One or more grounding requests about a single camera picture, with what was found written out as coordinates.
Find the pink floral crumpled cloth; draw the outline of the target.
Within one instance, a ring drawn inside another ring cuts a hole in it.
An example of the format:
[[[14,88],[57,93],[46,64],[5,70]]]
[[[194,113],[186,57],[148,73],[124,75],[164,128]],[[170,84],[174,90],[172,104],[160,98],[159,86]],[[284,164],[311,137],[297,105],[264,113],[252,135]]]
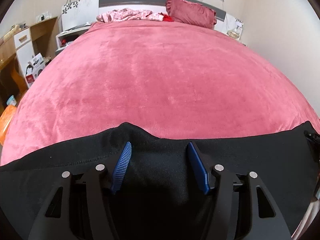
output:
[[[163,13],[154,13],[151,10],[132,10],[124,8],[120,10],[112,10],[103,12],[97,16],[98,22],[113,23],[113,22],[124,22],[134,20],[146,20],[146,21],[157,21],[157,22],[173,22],[174,20]]]

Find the black pants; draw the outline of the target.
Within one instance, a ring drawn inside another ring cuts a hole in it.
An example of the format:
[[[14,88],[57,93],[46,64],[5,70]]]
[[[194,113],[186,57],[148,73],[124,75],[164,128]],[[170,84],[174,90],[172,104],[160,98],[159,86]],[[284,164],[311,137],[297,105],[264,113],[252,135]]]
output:
[[[305,122],[253,137],[170,140],[124,123],[50,145],[1,167],[1,239],[29,239],[62,172],[87,172],[120,152],[126,142],[132,146],[130,163],[110,205],[116,239],[205,239],[209,198],[188,160],[190,142],[231,172],[256,172],[292,238],[311,200],[319,197],[319,160],[313,159],[304,131],[316,132]]]

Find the wooden desk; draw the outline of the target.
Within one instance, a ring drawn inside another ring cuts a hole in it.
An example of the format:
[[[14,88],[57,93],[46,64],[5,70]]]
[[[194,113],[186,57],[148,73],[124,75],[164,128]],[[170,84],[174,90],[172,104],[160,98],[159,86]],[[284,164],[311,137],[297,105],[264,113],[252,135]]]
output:
[[[7,100],[12,95],[19,104],[28,90],[27,84],[18,70],[19,65],[15,54],[7,60],[1,60],[1,114],[7,107]]]

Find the white wooden cabinet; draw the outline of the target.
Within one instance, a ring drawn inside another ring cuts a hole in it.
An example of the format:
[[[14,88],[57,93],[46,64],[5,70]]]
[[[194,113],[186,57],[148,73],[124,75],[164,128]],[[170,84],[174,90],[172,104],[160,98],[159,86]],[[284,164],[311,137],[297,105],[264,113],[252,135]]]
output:
[[[41,53],[44,57],[55,57],[56,35],[59,33],[57,17],[35,23],[17,32],[1,45],[1,69],[19,55],[27,57]]]

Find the light blue round container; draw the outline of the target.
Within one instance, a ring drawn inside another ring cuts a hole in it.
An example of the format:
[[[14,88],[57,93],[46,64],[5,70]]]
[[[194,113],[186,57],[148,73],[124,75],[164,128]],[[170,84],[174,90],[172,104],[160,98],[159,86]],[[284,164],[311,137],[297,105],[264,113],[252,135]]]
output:
[[[10,98],[8,98],[7,106],[14,106],[14,107],[17,106],[17,101],[13,95]]]

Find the grey white bedside table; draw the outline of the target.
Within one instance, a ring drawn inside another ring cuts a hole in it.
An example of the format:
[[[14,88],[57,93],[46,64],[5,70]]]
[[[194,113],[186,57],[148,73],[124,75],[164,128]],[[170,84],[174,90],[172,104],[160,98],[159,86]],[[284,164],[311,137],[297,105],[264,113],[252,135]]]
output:
[[[79,36],[87,32],[90,25],[80,25],[72,29],[63,31],[56,35],[57,50],[55,55],[59,55],[67,46],[74,42]]]

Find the orange plastic stool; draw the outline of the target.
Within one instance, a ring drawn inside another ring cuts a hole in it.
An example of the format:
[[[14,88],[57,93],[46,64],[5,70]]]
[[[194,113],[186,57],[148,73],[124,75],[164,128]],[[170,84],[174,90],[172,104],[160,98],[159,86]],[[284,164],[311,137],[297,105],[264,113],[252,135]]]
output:
[[[17,111],[17,107],[8,105],[0,117],[0,143],[3,146],[9,125]]]

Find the pink bed blanket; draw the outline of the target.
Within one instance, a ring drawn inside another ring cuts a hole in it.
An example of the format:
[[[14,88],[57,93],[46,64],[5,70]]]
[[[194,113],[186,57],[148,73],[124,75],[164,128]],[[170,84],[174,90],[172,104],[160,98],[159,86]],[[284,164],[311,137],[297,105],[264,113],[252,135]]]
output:
[[[169,139],[276,133],[319,117],[272,64],[214,30],[177,22],[95,23],[57,55],[21,100],[8,164],[124,122]]]

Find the right bedside table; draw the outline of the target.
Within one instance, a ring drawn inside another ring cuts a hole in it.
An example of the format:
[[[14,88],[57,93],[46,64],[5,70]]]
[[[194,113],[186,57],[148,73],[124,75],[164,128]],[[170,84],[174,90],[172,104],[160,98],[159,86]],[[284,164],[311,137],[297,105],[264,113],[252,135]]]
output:
[[[217,18],[217,23],[214,25],[215,31],[223,33],[246,46],[241,40],[243,28],[244,23],[228,13],[225,14],[223,20]]]

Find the dark red pillow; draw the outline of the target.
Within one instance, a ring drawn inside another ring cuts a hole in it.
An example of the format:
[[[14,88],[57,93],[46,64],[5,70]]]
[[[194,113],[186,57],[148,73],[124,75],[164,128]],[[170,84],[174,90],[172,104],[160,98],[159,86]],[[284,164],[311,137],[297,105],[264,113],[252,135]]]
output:
[[[200,3],[187,0],[167,0],[166,10],[175,21],[207,29],[213,29],[217,23],[216,11]]]

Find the white appliance cardboard box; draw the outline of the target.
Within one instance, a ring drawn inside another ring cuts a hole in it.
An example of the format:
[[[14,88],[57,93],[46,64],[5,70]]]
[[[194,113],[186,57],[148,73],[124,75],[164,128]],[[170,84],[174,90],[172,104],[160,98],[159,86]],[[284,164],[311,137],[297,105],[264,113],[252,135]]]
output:
[[[46,63],[41,53],[38,53],[28,62],[24,75],[28,88],[31,87],[45,67]]]

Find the grey white headboard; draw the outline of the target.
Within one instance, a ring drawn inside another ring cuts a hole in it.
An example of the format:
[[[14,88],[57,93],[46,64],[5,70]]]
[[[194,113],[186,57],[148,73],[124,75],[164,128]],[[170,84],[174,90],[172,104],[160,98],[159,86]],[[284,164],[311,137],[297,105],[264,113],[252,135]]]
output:
[[[146,7],[149,8],[149,10],[153,7],[161,7],[164,12],[167,12],[166,2],[167,0],[99,0],[98,14],[102,14],[108,10],[125,7],[126,5],[137,5],[139,8]]]

